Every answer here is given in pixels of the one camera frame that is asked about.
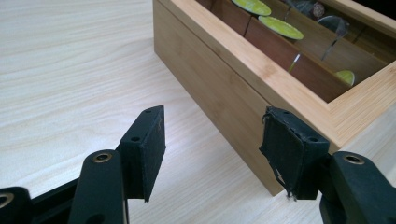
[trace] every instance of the wooden table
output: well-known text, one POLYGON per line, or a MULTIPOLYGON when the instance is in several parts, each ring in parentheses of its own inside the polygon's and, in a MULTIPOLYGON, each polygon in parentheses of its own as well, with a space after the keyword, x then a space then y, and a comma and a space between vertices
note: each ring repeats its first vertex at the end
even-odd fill
MULTIPOLYGON (((0 2, 0 188, 36 197, 165 106, 167 149, 132 223, 320 223, 318 200, 272 197, 153 51, 151 1, 0 2)), ((396 185, 396 105, 343 150, 396 185)))

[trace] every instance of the yellow-green disc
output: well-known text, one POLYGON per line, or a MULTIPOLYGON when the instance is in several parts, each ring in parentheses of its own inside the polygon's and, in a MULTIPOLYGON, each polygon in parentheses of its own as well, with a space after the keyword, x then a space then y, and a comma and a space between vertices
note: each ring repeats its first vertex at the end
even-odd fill
POLYGON ((300 40, 304 38, 303 33, 301 33, 295 27, 277 18, 260 16, 259 21, 262 22, 271 30, 285 37, 296 40, 300 40))
POLYGON ((271 8, 260 0, 233 0, 233 2, 242 9, 259 16, 268 16, 271 14, 271 8))

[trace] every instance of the wooden frame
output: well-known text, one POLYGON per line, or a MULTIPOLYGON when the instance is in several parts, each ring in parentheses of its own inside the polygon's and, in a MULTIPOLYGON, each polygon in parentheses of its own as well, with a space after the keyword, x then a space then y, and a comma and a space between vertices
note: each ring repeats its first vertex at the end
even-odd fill
POLYGON ((396 62, 326 103, 195 0, 153 6, 156 53, 272 194, 282 188, 258 150, 265 107, 296 114, 334 152, 396 102, 396 62))

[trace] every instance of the wooden box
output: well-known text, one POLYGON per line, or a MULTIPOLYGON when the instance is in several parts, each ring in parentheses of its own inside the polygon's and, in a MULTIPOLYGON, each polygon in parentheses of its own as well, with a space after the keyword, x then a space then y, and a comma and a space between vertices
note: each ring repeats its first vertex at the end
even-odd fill
MULTIPOLYGON (((288 9, 262 1, 274 17, 288 9)), ((265 30, 230 0, 153 1, 156 53, 272 194, 282 188, 258 150, 268 105, 297 115, 334 152, 396 101, 396 22, 352 1, 329 2, 350 16, 351 29, 321 61, 335 34, 294 9, 287 22, 301 41, 265 30), (333 75, 346 66, 358 73, 352 87, 333 75)))

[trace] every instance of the clamp jaw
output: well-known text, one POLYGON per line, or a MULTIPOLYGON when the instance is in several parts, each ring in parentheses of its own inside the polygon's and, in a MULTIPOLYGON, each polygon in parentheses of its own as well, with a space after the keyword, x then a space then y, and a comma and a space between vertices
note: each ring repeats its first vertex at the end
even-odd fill
POLYGON ((396 188, 367 158, 328 153, 329 141, 289 111, 268 107, 260 151, 295 200, 315 200, 328 223, 396 222, 396 188))
POLYGON ((149 197, 165 152, 163 106, 144 110, 115 150, 83 162, 78 179, 31 200, 27 189, 0 189, 0 222, 129 223, 128 199, 149 197))

